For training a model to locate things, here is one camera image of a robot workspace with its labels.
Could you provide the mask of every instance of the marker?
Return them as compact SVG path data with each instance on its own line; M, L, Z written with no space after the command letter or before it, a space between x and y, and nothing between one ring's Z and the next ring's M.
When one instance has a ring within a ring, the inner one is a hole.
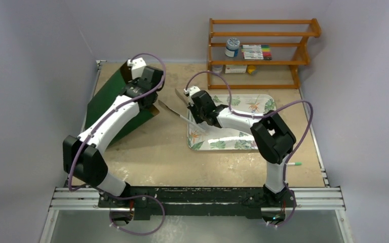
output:
M296 162L296 163L287 163L287 166L301 166L302 162Z

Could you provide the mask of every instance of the beige table surface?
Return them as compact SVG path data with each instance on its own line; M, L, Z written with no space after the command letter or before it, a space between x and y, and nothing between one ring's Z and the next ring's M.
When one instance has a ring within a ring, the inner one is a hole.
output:
M96 91L112 76L122 63L104 63ZM186 114L175 88L183 89L189 78L205 70L205 64L166 64L166 84L159 99ZM290 73L277 71L280 78ZM196 77L193 85L207 90L206 74ZM210 90L210 94L226 94L226 90ZM299 100L298 90L233 90L235 94L269 94L277 107ZM193 151L187 145L187 124L164 110L121 141L107 148L105 161L110 171L131 185L160 186L262 186L266 179L266 164L258 151ZM302 104L280 113L299 141L307 120ZM292 187L324 187L312 136L309 134L291 162L301 166L288 168Z

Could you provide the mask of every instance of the gray wall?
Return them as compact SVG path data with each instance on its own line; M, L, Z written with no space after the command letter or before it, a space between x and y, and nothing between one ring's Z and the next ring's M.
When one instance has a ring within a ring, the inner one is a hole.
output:
M0 242L37 242L95 61L65 3L0 1Z
M330 183L358 242L389 242L389 1L334 0L302 72Z
M209 18L314 18L331 0L65 0L96 59L205 61Z

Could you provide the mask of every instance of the dark green board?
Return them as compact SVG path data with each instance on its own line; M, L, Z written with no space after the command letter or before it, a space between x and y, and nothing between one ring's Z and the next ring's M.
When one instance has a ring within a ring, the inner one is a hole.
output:
M120 70L117 70L89 102L87 106L85 128L89 128L93 125L101 117L101 115L108 110L124 86L126 86L126 83L123 80ZM150 110L142 110L117 133L109 145L112 145L116 141L122 139L124 136L128 135L131 131L135 130L158 113L159 111L155 107Z

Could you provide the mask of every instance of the floral tray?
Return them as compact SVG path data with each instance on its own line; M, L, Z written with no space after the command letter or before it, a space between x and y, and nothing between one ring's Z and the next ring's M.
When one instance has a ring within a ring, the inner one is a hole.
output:
M229 95L213 95L216 105L227 104ZM275 101L269 95L233 95L232 108L240 111L264 114L275 110ZM194 121L191 113L188 119ZM253 136L230 128L216 128L200 124L205 132L187 125L187 144L193 150L217 150L217 149L257 149Z

